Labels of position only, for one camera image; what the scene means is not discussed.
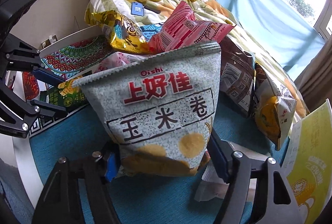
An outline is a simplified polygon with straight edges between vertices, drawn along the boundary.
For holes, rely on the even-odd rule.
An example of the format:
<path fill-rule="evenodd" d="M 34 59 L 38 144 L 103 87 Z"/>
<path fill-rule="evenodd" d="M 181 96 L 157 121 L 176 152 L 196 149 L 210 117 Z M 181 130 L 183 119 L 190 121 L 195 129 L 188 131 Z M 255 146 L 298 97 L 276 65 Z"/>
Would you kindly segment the grey Oishi corn roll bag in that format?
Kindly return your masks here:
<path fill-rule="evenodd" d="M 123 173 L 193 176 L 216 113 L 221 47 L 195 44 L 74 81 L 118 144 Z"/>

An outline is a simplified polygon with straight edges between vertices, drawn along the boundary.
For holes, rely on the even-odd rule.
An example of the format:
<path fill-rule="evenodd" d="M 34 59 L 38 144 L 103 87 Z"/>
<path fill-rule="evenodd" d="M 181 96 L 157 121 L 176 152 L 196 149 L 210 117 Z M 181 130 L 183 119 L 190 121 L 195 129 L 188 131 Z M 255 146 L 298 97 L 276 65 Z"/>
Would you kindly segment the white pink snack bag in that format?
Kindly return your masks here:
<path fill-rule="evenodd" d="M 134 55 L 122 52 L 115 52 L 103 59 L 100 63 L 98 63 L 92 73 L 98 73 L 108 69 L 128 65 L 146 59 L 147 57 L 149 57 L 149 55 Z"/>

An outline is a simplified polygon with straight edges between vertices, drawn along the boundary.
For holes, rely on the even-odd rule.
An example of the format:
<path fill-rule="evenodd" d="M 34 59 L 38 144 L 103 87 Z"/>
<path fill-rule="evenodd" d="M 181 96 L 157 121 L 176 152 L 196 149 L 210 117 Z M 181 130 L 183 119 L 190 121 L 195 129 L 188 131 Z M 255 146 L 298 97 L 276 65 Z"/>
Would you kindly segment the gold yellow snack bag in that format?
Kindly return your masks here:
<path fill-rule="evenodd" d="M 154 53 L 138 25 L 115 10 L 94 13 L 87 9 L 84 20 L 89 26 L 99 26 L 116 51 L 137 55 Z"/>

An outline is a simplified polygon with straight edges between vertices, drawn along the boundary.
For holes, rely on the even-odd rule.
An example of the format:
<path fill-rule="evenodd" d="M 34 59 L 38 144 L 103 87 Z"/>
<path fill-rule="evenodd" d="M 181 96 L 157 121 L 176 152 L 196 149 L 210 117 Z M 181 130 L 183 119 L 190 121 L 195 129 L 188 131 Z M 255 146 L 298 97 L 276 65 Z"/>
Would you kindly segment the clear wrapped white snack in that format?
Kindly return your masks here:
<path fill-rule="evenodd" d="M 197 202 L 207 202 L 214 198 L 224 199 L 228 184 L 218 177 L 212 161 L 210 161 L 201 177 L 194 199 Z"/>

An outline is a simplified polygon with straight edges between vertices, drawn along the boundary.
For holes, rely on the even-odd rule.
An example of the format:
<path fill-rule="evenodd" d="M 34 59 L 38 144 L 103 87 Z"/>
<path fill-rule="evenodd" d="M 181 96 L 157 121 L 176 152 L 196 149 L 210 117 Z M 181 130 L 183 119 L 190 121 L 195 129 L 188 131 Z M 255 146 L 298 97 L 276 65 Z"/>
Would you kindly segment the colourful mandala cloth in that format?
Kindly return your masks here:
<path fill-rule="evenodd" d="M 80 78 L 91 74 L 90 68 L 111 54 L 111 45 L 108 44 L 104 36 L 100 35 L 54 51 L 42 58 L 41 61 L 46 69 L 68 81 L 74 77 Z M 22 73 L 22 84 L 26 100 L 39 100 L 40 92 L 52 87 L 38 81 L 29 72 Z M 72 111 L 66 110 L 68 113 L 72 113 L 80 107 Z"/>

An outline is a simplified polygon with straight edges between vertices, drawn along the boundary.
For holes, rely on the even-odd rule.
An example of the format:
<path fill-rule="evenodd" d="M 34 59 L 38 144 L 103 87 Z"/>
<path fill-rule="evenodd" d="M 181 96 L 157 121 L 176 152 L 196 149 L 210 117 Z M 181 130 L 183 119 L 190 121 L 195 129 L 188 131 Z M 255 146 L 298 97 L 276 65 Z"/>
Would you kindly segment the green snack bag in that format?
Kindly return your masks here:
<path fill-rule="evenodd" d="M 77 109 L 88 103 L 80 87 L 73 87 L 71 79 L 59 84 L 57 87 L 50 87 L 46 91 L 41 91 L 39 100 L 49 104 L 65 107 L 68 111 Z"/>

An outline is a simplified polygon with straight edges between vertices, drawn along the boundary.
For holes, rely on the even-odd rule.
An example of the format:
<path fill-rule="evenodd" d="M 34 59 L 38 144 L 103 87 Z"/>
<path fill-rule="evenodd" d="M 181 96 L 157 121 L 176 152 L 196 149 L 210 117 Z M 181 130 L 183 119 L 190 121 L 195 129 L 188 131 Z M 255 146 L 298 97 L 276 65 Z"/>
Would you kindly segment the white orange chip bag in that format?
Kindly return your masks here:
<path fill-rule="evenodd" d="M 254 120 L 277 151 L 290 131 L 296 105 L 289 89 L 255 64 Z"/>

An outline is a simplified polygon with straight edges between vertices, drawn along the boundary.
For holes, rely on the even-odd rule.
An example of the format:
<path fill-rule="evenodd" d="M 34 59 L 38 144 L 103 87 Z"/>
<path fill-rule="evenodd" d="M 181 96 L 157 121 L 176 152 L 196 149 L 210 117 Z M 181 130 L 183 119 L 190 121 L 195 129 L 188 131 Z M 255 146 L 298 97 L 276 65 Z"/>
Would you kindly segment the green cardboard box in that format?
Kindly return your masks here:
<path fill-rule="evenodd" d="M 282 169 L 302 223 L 314 223 L 331 198 L 331 105 L 327 99 L 294 124 Z"/>

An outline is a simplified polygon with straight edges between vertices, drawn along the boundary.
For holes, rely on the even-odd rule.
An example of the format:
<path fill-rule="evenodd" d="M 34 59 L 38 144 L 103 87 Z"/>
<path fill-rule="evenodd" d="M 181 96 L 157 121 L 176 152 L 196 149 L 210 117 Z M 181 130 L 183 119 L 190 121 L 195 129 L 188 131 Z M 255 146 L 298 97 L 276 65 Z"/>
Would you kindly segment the brown snack bag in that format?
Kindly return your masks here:
<path fill-rule="evenodd" d="M 229 37 L 221 43 L 220 91 L 225 93 L 244 117 L 253 107 L 255 55 L 246 51 Z"/>

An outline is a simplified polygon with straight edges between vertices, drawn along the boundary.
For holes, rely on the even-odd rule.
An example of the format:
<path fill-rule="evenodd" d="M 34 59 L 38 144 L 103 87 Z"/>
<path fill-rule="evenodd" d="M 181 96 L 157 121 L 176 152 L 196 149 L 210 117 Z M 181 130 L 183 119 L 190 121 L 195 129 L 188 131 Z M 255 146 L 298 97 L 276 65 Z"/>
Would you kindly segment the blue tag on quilt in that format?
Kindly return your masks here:
<path fill-rule="evenodd" d="M 144 16 L 144 6 L 139 2 L 131 3 L 131 14 L 139 17 Z"/>

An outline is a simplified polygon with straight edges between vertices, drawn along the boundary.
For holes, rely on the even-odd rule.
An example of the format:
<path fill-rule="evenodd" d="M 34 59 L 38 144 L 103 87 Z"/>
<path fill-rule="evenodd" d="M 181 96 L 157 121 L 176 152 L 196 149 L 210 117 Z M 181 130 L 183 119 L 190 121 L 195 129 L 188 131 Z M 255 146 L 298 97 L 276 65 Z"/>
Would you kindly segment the floral quilt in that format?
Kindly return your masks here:
<path fill-rule="evenodd" d="M 286 71 L 273 55 L 259 44 L 230 11 L 216 0 L 90 0 L 84 20 L 89 26 L 100 26 L 112 47 L 126 53 L 148 55 L 162 52 L 160 44 L 149 44 L 142 34 L 142 26 L 165 24 L 176 11 L 184 9 L 184 17 L 194 21 L 209 21 L 233 26 L 230 40 L 255 55 L 255 61 L 265 71 L 284 84 L 297 101 L 295 113 L 303 118 L 309 111 L 304 99 Z"/>

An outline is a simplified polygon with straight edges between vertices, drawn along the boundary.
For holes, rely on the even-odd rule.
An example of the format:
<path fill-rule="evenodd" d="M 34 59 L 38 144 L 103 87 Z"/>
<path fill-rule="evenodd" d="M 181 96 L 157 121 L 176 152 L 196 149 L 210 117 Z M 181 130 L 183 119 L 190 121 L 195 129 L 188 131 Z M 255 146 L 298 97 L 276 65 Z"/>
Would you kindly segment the light blue window cloth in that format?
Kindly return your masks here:
<path fill-rule="evenodd" d="M 217 0 L 295 80 L 325 40 L 284 0 Z"/>

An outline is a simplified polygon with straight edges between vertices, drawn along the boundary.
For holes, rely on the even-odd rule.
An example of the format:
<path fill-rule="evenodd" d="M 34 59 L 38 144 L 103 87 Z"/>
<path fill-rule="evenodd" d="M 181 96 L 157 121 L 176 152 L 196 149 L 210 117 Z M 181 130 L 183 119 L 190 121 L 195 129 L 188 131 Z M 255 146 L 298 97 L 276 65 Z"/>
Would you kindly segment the pink striped snack bag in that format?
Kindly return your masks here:
<path fill-rule="evenodd" d="M 188 3 L 181 1 L 148 45 L 157 54 L 193 44 L 220 43 L 233 28 L 227 23 L 197 20 Z"/>

